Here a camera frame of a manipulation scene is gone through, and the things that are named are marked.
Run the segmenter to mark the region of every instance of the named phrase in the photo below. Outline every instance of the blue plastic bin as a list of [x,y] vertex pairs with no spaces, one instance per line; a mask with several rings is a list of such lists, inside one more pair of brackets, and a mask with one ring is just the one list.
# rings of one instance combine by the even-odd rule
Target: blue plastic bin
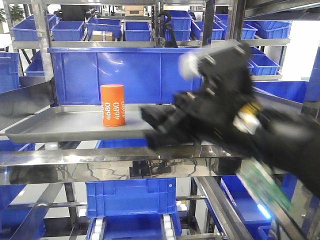
[[0,52],[0,93],[19,88],[19,53]]
[[253,239],[260,239],[258,228],[270,225],[272,218],[267,218],[261,213],[257,204],[237,176],[222,176],[221,188],[226,193],[229,201]]
[[[175,40],[177,41],[189,41],[191,30],[173,30]],[[171,41],[171,34],[168,29],[165,30],[165,40]]]
[[86,23],[86,28],[89,36],[92,36],[93,31],[106,31],[112,32],[116,38],[121,37],[121,20],[91,17]]
[[[57,16],[55,14],[48,14],[46,17],[48,19],[49,28],[52,29],[57,24]],[[26,17],[23,21],[35,23],[35,16],[32,14]]]
[[291,22],[289,21],[252,21],[257,35],[263,39],[286,39],[289,37]]
[[[204,30],[203,21],[192,21],[191,32],[196,39],[201,40],[201,32],[203,30]],[[219,24],[214,22],[211,40],[221,40],[223,33],[224,33],[224,29]]]
[[224,14],[224,13],[218,13],[214,15],[214,20],[216,22],[221,22],[221,21],[228,21],[228,14]]
[[[227,22],[220,21],[218,24],[223,28],[222,38],[225,39],[227,34]],[[241,39],[254,39],[257,31],[258,30],[253,26],[250,26],[249,24],[244,23],[242,28]]]
[[260,226],[258,227],[259,240],[275,240],[273,237],[269,237],[270,226]]
[[[178,211],[171,214],[174,231],[176,236],[181,235],[182,227]],[[94,230],[93,219],[88,227],[86,240],[90,240],[90,236]],[[163,239],[161,228],[162,218],[159,214],[136,214],[109,216],[106,220],[106,229],[103,240],[159,240]]]
[[192,18],[187,11],[181,10],[166,10],[171,15],[171,21],[174,30],[190,30]]
[[[21,144],[14,143],[8,139],[0,139],[0,152],[11,152],[11,151],[34,151],[35,150],[34,143]],[[24,189],[25,184],[17,184],[17,185],[2,185],[0,186],[0,216],[9,204],[15,199],[15,197]],[[5,218],[0,217],[0,233],[2,232],[2,223],[4,224],[6,220]]]
[[38,41],[35,21],[22,21],[11,29],[15,41]]
[[116,149],[116,148],[134,148],[147,147],[145,138],[129,138],[129,139],[108,139],[99,140],[95,146],[96,149]]
[[85,27],[83,21],[60,21],[51,30],[55,41],[81,41]]
[[44,76],[45,72],[44,72],[44,67],[42,65],[42,60],[41,59],[33,60],[24,72],[25,72],[25,75],[28,77]]
[[200,77],[184,80],[178,67],[181,54],[198,49],[91,47],[48,51],[62,105],[100,105],[100,86],[104,84],[123,84],[128,104],[169,104],[175,93],[198,90],[201,85]]
[[249,62],[253,65],[254,75],[276,75],[280,66],[266,55],[255,54]]
[[258,48],[252,46],[250,47],[251,49],[251,54],[254,55],[254,54],[258,54],[258,55],[266,55],[263,51],[260,51]]
[[89,218],[135,214],[172,214],[176,210],[176,179],[88,181]]
[[33,60],[35,60],[35,59],[42,59],[42,58],[41,58],[41,52],[40,52],[40,51],[37,51],[37,52],[35,53],[35,55],[33,55],[33,56],[30,58],[31,61],[33,61]]
[[252,74],[252,71],[254,70],[254,66],[250,62],[248,62],[248,70],[250,74]]
[[[9,240],[11,236],[15,233],[24,219],[30,212],[31,207],[18,208],[18,209],[7,209],[0,213],[2,219],[2,233],[0,233],[1,240]],[[45,223],[42,222],[39,226],[37,232],[30,240],[40,240],[46,233]]]
[[151,40],[151,28],[146,21],[126,21],[124,23],[125,40],[130,42]]
[[290,27],[290,21],[252,21],[252,24],[258,24],[265,30],[279,29]]
[[255,81],[253,85],[270,94],[303,103],[308,81]]

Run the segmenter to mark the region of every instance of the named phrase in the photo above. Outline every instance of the shelving unit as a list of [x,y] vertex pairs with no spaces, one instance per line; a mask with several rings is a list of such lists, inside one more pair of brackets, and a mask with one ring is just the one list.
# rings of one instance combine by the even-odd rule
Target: shelving unit
[[[266,18],[268,13],[277,13],[280,10],[292,8],[303,9],[310,4],[318,4],[317,1],[307,0],[247,0],[245,8],[237,5],[241,1],[236,0],[216,0],[216,6],[230,5],[230,21],[228,23],[228,38],[239,38],[240,28],[244,18],[255,18],[259,16]],[[5,95],[0,94],[0,124],[2,128],[8,127],[17,121],[27,117],[32,118],[33,114],[41,111],[44,107],[57,103],[52,58],[47,49],[54,48],[90,48],[90,47],[162,47],[163,39],[159,36],[161,32],[162,20],[158,13],[164,9],[164,4],[168,5],[194,5],[204,6],[204,0],[93,0],[90,4],[95,5],[151,5],[154,7],[155,16],[155,41],[150,42],[105,42],[105,41],[52,41],[50,31],[47,26],[46,15],[48,4],[69,4],[85,5],[87,0],[5,0],[4,6],[8,13],[9,4],[31,4],[35,18],[36,28],[39,35],[38,41],[13,41],[12,46],[15,51],[19,49],[40,49],[45,72],[45,81],[35,86],[29,86],[8,92]],[[145,17],[111,17],[120,19],[139,19]],[[214,40],[212,47],[219,47],[224,41]],[[250,46],[286,46],[290,39],[249,39],[242,42]],[[201,47],[202,41],[178,41],[179,47]],[[277,75],[252,76],[254,81],[269,81],[281,79],[281,73]],[[259,95],[266,106],[272,106],[276,109],[286,109],[294,113],[300,112],[302,105],[293,103],[273,96]],[[8,109],[8,106],[16,106],[14,109]],[[241,160],[231,156],[222,148],[210,146],[181,146],[166,149],[164,152],[153,152],[148,148],[139,147],[136,149],[75,149],[79,141],[84,139],[94,139],[92,132],[86,133],[90,137],[76,139],[69,142],[61,142],[59,150],[44,150],[41,147],[39,151],[32,152],[9,152],[0,153],[0,185],[13,184],[39,184],[50,183],[47,190],[35,204],[24,204],[11,206],[10,208],[31,207],[31,214],[28,216],[21,228],[12,239],[29,239],[33,233],[28,229],[28,223],[32,222],[32,216],[40,212],[42,218],[45,217],[49,208],[69,208],[70,217],[63,219],[46,219],[47,233],[46,237],[70,236],[74,239],[76,235],[85,235],[89,225],[89,219],[79,217],[77,207],[86,206],[86,202],[79,202],[75,197],[73,182],[96,181],[115,179],[117,171],[123,172],[123,178],[165,178],[165,177],[192,177],[191,190],[188,196],[178,197],[178,201],[190,201],[190,207],[187,211],[181,211],[181,221],[184,229],[188,229],[191,235],[177,237],[178,240],[195,239],[215,239],[221,240],[228,236],[230,240],[252,239],[247,229],[239,220],[229,204],[226,196],[222,193],[220,186],[212,176],[230,175],[239,167]],[[171,171],[153,171],[153,167],[167,169]],[[67,202],[52,203],[59,190],[64,187],[67,196]],[[205,218],[205,233],[201,234],[197,220],[195,218],[196,201],[204,200],[207,204],[208,217]],[[217,225],[221,233],[209,233],[210,219],[216,217],[221,225]]]

